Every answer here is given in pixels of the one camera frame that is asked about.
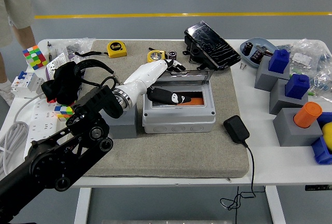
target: yellow floor line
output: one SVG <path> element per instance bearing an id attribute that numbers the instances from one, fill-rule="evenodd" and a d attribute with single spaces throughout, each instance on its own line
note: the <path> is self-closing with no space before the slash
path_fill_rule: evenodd
<path id="1" fill-rule="evenodd" d="M 330 16 L 330 15 L 332 15 L 332 11 L 198 12 L 198 13 L 129 13 L 129 14 L 36 15 L 35 19 L 160 18 L 160 17 L 270 17 L 270 16 Z"/>

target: robotic arm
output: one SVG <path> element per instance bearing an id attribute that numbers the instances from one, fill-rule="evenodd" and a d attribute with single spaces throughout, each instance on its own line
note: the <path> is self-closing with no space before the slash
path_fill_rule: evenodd
<path id="1" fill-rule="evenodd" d="M 25 161 L 0 181 L 0 224 L 11 221 L 44 189 L 67 190 L 107 154 L 113 141 L 99 111 L 119 118 L 167 69 L 185 70 L 177 61 L 160 60 L 140 66 L 113 91 L 108 86 L 93 88 L 73 106 L 66 128 L 32 141 Z M 69 133 L 73 137 L 60 145 L 58 140 Z"/>

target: gray cube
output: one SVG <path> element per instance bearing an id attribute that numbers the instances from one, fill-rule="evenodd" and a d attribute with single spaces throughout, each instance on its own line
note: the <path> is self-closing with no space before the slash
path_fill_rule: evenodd
<path id="1" fill-rule="evenodd" d="M 276 81 L 280 79 L 289 80 L 289 63 L 283 74 L 269 71 L 271 57 L 265 55 L 257 69 L 255 88 L 271 92 Z"/>
<path id="2" fill-rule="evenodd" d="M 322 136 L 317 120 L 308 128 L 298 127 L 294 116 L 301 108 L 283 108 L 273 120 L 274 129 L 280 146 L 310 146 Z"/>
<path id="3" fill-rule="evenodd" d="M 118 119 L 113 119 L 104 110 L 100 114 L 109 125 L 112 139 L 137 138 L 137 105 L 124 111 Z"/>
<path id="4" fill-rule="evenodd" d="M 308 102 L 305 94 L 300 100 L 285 96 L 285 85 L 288 80 L 278 79 L 270 92 L 270 114 L 277 115 L 282 108 L 303 107 Z"/>

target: blue plastic piece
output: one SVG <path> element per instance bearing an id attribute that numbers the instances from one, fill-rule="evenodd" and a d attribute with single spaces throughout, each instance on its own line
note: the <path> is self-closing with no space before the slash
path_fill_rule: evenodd
<path id="1" fill-rule="evenodd" d="M 269 71 L 283 74 L 289 63 L 289 52 L 285 49 L 276 50 L 269 62 Z"/>
<path id="2" fill-rule="evenodd" d="M 321 128 L 327 123 L 332 122 L 332 113 L 329 111 L 323 112 L 318 118 L 317 122 L 320 125 Z"/>
<path id="3" fill-rule="evenodd" d="M 332 122 L 332 113 L 323 112 L 317 118 L 317 122 L 322 128 L 325 124 Z M 332 154 L 328 150 L 323 136 L 317 139 L 311 147 L 315 153 L 315 160 L 318 164 L 332 164 Z"/>
<path id="4" fill-rule="evenodd" d="M 25 79 L 24 75 L 27 75 L 24 71 L 21 71 L 20 75 L 17 77 L 19 80 Z"/>
<path id="5" fill-rule="evenodd" d="M 315 160 L 319 164 L 332 164 L 332 154 L 328 151 L 323 136 L 311 145 L 315 153 Z"/>
<path id="6" fill-rule="evenodd" d="M 285 96 L 300 100 L 309 88 L 310 82 L 307 75 L 293 74 L 285 85 Z"/>

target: black power adapter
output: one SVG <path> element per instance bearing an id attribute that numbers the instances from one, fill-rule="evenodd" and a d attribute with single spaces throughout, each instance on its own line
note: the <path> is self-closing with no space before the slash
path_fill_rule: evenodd
<path id="1" fill-rule="evenodd" d="M 228 132 L 233 142 L 237 144 L 243 144 L 245 147 L 247 147 L 245 140 L 249 138 L 250 134 L 242 122 L 240 116 L 234 115 L 233 117 L 226 119 L 224 121 L 224 127 L 226 128 L 226 131 Z"/>

